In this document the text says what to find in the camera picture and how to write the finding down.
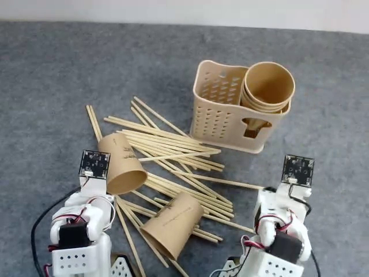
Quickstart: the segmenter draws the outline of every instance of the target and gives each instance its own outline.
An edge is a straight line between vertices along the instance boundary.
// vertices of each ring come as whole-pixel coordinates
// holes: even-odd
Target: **circuit board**
[[[314,159],[295,155],[284,157],[282,183],[311,187]]]
[[[84,150],[80,165],[80,176],[106,179],[109,161],[109,153]]]

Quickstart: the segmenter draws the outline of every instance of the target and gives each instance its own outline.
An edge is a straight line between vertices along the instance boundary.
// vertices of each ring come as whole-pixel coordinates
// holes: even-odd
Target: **pile of chopsticks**
[[[148,179],[145,182],[145,186],[170,198],[174,198],[180,192],[189,193],[190,195],[195,197],[204,208],[204,218],[253,233],[252,229],[231,222],[231,219],[234,217],[233,203],[213,189],[203,184],[201,181],[199,181],[199,179],[205,179],[209,181],[242,186],[252,189],[260,189],[261,187],[246,183],[193,174],[191,169],[199,169],[205,171],[222,171],[224,168],[223,164],[207,159],[211,155],[219,154],[221,151],[216,148],[202,145],[201,142],[190,138],[186,133],[181,131],[170,121],[166,120],[160,114],[155,112],[142,100],[137,97],[134,97],[134,100],[135,101],[131,101],[131,110],[142,122],[142,124],[127,121],[113,116],[104,118],[104,120],[106,122],[114,123],[132,129],[123,129],[117,132],[123,133],[127,137],[130,145],[145,156],[145,158],[139,159],[140,162],[153,161],[165,170],[173,173],[174,176],[178,177],[189,185],[188,187],[183,186],[158,175],[148,173]],[[161,130],[139,105],[149,111],[160,121],[164,122],[170,128],[172,128],[176,133]],[[93,112],[93,108],[91,106],[88,106],[87,109],[89,111],[89,115],[93,115],[93,117],[90,116],[90,120],[94,127],[94,130],[98,129],[97,131],[95,131],[95,134],[96,138],[99,140],[101,139],[101,131],[99,133],[99,126],[97,124],[96,117],[94,118],[95,113]],[[163,200],[159,197],[151,199],[150,197],[144,195],[142,192],[139,191],[133,191],[132,193],[157,208],[163,208],[163,205],[168,203],[167,200]],[[156,212],[151,209],[147,209],[137,204],[123,200],[119,196],[116,196],[116,199],[118,207],[123,211],[126,217],[137,229],[137,231],[142,235],[140,231],[140,226],[142,226],[143,223],[137,218],[135,213],[151,218],[156,215]],[[129,240],[141,275],[146,276],[140,262],[140,258],[138,257],[137,251],[126,227],[123,214],[121,213],[119,208],[117,208],[117,213],[121,220],[123,229],[126,233],[126,237]],[[195,227],[193,235],[214,243],[218,243],[219,241],[223,240],[218,235],[201,230],[199,226]],[[149,241],[147,241],[145,238],[144,240],[154,251],[158,259],[164,264],[164,266],[168,267],[168,264],[165,262],[161,254],[150,244]],[[183,276],[188,276],[188,274],[184,272],[184,270],[179,266],[177,262],[171,260],[171,263]]]

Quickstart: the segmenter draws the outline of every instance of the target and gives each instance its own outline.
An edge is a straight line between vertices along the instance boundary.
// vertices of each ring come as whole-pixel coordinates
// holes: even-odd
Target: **gray carpet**
[[[285,153],[316,159],[312,213],[306,220],[322,276],[366,276],[368,265],[369,36],[273,29],[82,23],[0,23],[0,272],[37,276],[31,227],[52,202],[78,185],[83,149],[96,149],[84,108],[95,107],[103,134],[132,121],[138,95],[188,132],[196,68],[203,59],[251,65],[273,60],[295,76],[292,110],[259,155],[228,149],[212,174],[277,186]],[[146,168],[172,178],[154,164]],[[235,203],[235,221],[251,226],[256,192],[209,184]],[[153,196],[147,188],[142,192]],[[133,196],[129,199],[141,203]],[[37,232],[42,264],[50,216]],[[207,277],[241,252],[242,231],[203,220],[224,237],[219,245],[190,238],[179,263],[191,277]],[[180,276],[165,269],[130,225],[148,276]],[[114,251],[129,253],[118,222],[109,235]],[[316,276],[310,259],[305,277]]]

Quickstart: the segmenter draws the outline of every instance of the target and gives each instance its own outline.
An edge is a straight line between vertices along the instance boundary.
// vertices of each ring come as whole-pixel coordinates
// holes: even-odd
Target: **brown paper cup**
[[[141,231],[159,252],[177,260],[203,214],[197,199],[181,192],[147,221]]]
[[[259,62],[251,66],[245,74],[244,87],[251,105],[261,106],[266,112],[283,108],[295,93],[291,73],[275,62]]]
[[[99,142],[99,151],[110,153],[107,191],[123,194],[139,188],[147,179],[147,172],[136,158],[124,134],[110,134]]]

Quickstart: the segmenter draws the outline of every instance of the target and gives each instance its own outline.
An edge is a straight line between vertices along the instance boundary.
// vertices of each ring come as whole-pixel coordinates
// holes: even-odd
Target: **stacked paper cups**
[[[275,62],[259,62],[245,74],[241,87],[241,105],[262,113],[282,113],[295,93],[291,73]],[[258,129],[264,120],[251,119],[249,129]]]

